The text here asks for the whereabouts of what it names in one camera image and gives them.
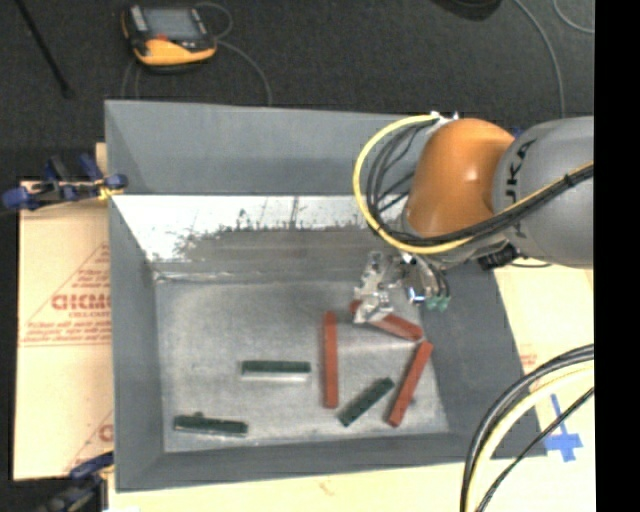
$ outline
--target blue cross mark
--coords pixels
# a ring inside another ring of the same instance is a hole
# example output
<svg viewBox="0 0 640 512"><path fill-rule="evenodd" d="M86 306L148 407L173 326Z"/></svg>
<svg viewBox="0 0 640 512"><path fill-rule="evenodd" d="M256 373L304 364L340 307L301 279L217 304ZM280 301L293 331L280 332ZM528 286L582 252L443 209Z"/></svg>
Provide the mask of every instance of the blue cross mark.
<svg viewBox="0 0 640 512"><path fill-rule="evenodd" d="M560 410L560 403L558 397L551 395L551 402L553 403L553 410L556 413L556 417L562 414ZM560 450L563 462L570 462L576 460L576 456L573 453L575 448L582 448L582 441L578 434L569 434L567 432L567 426L564 421L559 425L560 433L555 435L549 435L544 440L544 445L547 450Z"/></svg>

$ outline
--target black wire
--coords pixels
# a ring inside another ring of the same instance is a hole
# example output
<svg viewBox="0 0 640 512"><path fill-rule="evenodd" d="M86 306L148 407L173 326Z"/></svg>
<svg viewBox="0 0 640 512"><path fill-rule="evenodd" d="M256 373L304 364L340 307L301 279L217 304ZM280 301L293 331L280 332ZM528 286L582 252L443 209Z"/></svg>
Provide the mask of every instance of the black wire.
<svg viewBox="0 0 640 512"><path fill-rule="evenodd" d="M49 50L49 47L47 46L47 43L42 37L42 34L40 34L40 31L38 30L38 26L36 25L35 21L33 21L33 18L31 17L31 14L29 13L27 6L24 4L22 0L15 0L15 4L20 10L20 14L22 15L22 18L24 19L27 26L29 27L29 31L33 35L33 38L36 40L36 43L38 44L38 47L42 52L42 56L47 61L47 64L49 65L49 69L51 69L53 76L58 82L62 96L68 100L75 98L76 96L75 91L69 85L69 82L67 82L67 79L62 74L62 71L60 70L58 63L56 62L55 58L51 54L51 50Z"/></svg>
<svg viewBox="0 0 640 512"><path fill-rule="evenodd" d="M511 210L499 213L485 221L467 226L458 231L446 233L444 235L423 238L412 233L394 230L382 219L381 216L381 213L388 209L390 205L380 207L380 204L382 203L382 201L384 201L390 191L399 186L401 182L405 182L410 179L412 174L407 174L401 177L397 182L385 189L384 192L380 193L382 184L384 182L384 177L388 173L388 171L392 169L395 164L397 164L400 158L402 158L402 156L404 156L409 151L409 148L411 147L411 144L413 143L417 133L425 127L431 126L432 124L434 124L434 122L437 122L437 120L417 124L413 127L409 127L402 131L399 131L396 135L394 135L376 155L376 158L371 164L369 175L367 177L366 202L372 217L380 225L380 229L385 231L390 236L408 245L412 245L414 247L430 247L464 239L472 239L469 240L468 243L470 243L472 241L475 242L483 238L487 238L499 231L517 224L522 218L541 208L543 205L545 205L561 193L565 192L567 189L574 187L577 184L593 177L594 166L590 165L585 169L582 169L572 177L566 176L566 179L564 181L554 183L544 192L522 202ZM401 152L401 155L394 158L393 160L390 160L397 148L406 139L409 139L409 142Z"/></svg>
<svg viewBox="0 0 640 512"><path fill-rule="evenodd" d="M504 471L502 471L502 473L500 473L500 475L498 475L498 477L493 481L491 486L487 489L486 494L482 498L482 501L480 501L480 504L478 505L476 512L483 512L486 509L487 505L493 498L493 495L498 490L498 487L500 486L500 484L502 484L502 482L505 480L505 478L507 478L509 473L513 471L516 465L527 456L527 454L533 449L533 447L536 444L538 444L540 441L542 441L545 437L547 437L556 428L558 428L558 426L563 421L565 421L569 416L571 416L574 412L576 412L580 407L582 407L585 404L585 402L594 393L595 393L595 388L592 387L586 393L580 396L575 402L573 402L569 407L567 407L567 409L561 415L559 415L553 422L551 422L547 428L545 428L542 432L540 432L540 434L538 434L531 441L531 443L527 445L527 447L514 459L514 461L511 464L509 464L504 469Z"/></svg>
<svg viewBox="0 0 640 512"><path fill-rule="evenodd" d="M413 177L413 172L407 173L402 176L398 181L393 183L391 186L387 187L384 192L380 192L382 185L384 183L385 175L407 154L409 149L411 148L413 142L415 141L418 133L426 127L432 126L439 121L439 118L426 121L424 123L419 123L417 125L411 126L409 128L405 128L404 130L395 134L380 150L376 158L374 159L370 170L369 175L367 177L366 184L366 200L367 207L369 212L373 216L373 218L380 224L382 229L384 229L389 234L402 234L402 232L393 230L385 221L382 219L381 213L388 209L393 204L401 201L404 197L408 195L408 192L404 195L401 195L398 198L395 198L391 204L387 204L384 207L380 207L379 205L388 197L388 195L395 190L398 186L406 181L410 180ZM391 156L397 150L397 148L406 140L408 142L404 149L397 155L393 160L390 161Z"/></svg>
<svg viewBox="0 0 640 512"><path fill-rule="evenodd" d="M560 10L560 7L558 7L558 0L553 0L551 3L553 4L553 10L556 11L556 14L558 15L558 17L566 25L570 26L571 28L575 28L576 30L579 30L580 32L584 32L585 34L595 34L596 33L596 29L595 28L583 27L582 25L578 25L574 21L570 20L569 17Z"/></svg>
<svg viewBox="0 0 640 512"><path fill-rule="evenodd" d="M267 76L264 74L264 71L262 71L262 68L258 65L258 63L251 57L249 57L249 55L243 52L240 48L231 43L227 43L226 41L218 41L218 44L240 55L240 57L242 57L255 70L255 72L258 73L260 80L262 80L262 85L264 86L267 106L270 107L271 105L273 105L273 93L271 92L269 80L267 80Z"/></svg>
<svg viewBox="0 0 640 512"><path fill-rule="evenodd" d="M214 39L222 39L223 37L228 36L231 33L231 31L233 30L233 16L231 16L231 13L225 7L222 7L220 4L217 4L215 2L198 2L195 5L195 7L196 8L198 8L198 7L209 7L209 8L212 8L212 9L215 9L217 11L222 12L226 16L226 18L227 18L227 26L225 27L225 29L222 32L219 32L217 34L213 34L213 38Z"/></svg>
<svg viewBox="0 0 640 512"><path fill-rule="evenodd" d="M527 9L524 6L524 4L520 0L513 0L513 3L516 4L518 9L520 9L524 13L524 15L527 18L529 18L529 21L533 23L533 26L538 31L538 34L540 34L540 37L542 38L542 42L544 43L544 45L547 48L547 51L549 52L549 57L551 58L551 65L553 67L553 72L556 76L556 83L558 84L558 96L560 101L560 118L564 118L565 110L566 110L565 101L564 101L564 81L562 80L562 74L560 73L560 64L558 63L558 58L556 57L556 52L554 51L553 46L551 45L549 36L542 28L542 25L540 24L538 19L531 13L531 11L529 11L529 9Z"/></svg>
<svg viewBox="0 0 640 512"><path fill-rule="evenodd" d="M442 282L444 283L444 294L445 294L445 297L449 298L449 297L451 297L451 288L449 286L449 280L447 279L447 276L444 274L444 272L442 270L438 270L438 273L440 274Z"/></svg>
<svg viewBox="0 0 640 512"><path fill-rule="evenodd" d="M528 394L528 388L533 382L562 368L593 360L594 356L593 344L578 347L560 354L516 381L493 403L476 429L469 446L469 451L465 458L462 490L460 493L461 512L466 510L469 483L476 469L477 456L486 444L486 438L491 433L495 425L505 414L508 413L508 411L523 395Z"/></svg>
<svg viewBox="0 0 640 512"><path fill-rule="evenodd" d="M432 263L429 263L428 261L426 263L429 266L429 270L431 270L436 278L436 281L438 282L438 296L449 297L449 284L447 283L447 280L445 279L442 272L440 272Z"/></svg>

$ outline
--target yellow device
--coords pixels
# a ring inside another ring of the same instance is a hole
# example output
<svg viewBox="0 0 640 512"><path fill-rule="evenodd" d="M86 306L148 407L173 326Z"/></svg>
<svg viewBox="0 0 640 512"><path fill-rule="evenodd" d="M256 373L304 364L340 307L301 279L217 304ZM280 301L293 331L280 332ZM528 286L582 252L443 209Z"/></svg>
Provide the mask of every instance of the yellow device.
<svg viewBox="0 0 640 512"><path fill-rule="evenodd" d="M122 30L135 57L149 69L176 72L210 59L216 41L195 7L141 7L122 12Z"/></svg>

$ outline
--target gray bin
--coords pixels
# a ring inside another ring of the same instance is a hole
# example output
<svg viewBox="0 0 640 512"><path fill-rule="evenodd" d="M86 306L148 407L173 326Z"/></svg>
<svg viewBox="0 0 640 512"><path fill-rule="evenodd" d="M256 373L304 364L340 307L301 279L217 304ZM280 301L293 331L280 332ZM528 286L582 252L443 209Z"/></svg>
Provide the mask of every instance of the gray bin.
<svg viewBox="0 0 640 512"><path fill-rule="evenodd" d="M414 346L348 314L367 253L391 250L358 216L351 169L396 118L106 103L109 172L130 178L110 212L119 490L464 458L483 414L522 375L495 279L476 265L450 272L446 312L422 312L435 348L405 422L383 421L395 390L349 428L337 419L377 378L399 385ZM326 310L338 315L338 410L321 405ZM240 376L244 359L305 360L312 371L251 382ZM197 411L246 420L249 434L173 429L174 416ZM498 453L514 455L537 431L526 416Z"/></svg>

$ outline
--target clamp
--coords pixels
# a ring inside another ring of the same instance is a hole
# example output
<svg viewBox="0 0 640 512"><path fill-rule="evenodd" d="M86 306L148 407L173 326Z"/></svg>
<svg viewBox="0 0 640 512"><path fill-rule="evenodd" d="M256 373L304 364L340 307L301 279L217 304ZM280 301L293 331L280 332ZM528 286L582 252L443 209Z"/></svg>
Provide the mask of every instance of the clamp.
<svg viewBox="0 0 640 512"><path fill-rule="evenodd" d="M77 512L95 496L106 500L106 480L100 472L114 463L113 452L94 457L74 468L69 473L72 486L56 494L45 505L37 507L33 512Z"/></svg>
<svg viewBox="0 0 640 512"><path fill-rule="evenodd" d="M45 165L43 180L29 188L20 186L7 190L2 194L2 203L10 210L33 211L43 206L82 199L104 199L124 190L129 184L124 174L105 177L87 153L80 155L78 160L84 172L82 181L73 179L59 156L52 156Z"/></svg>

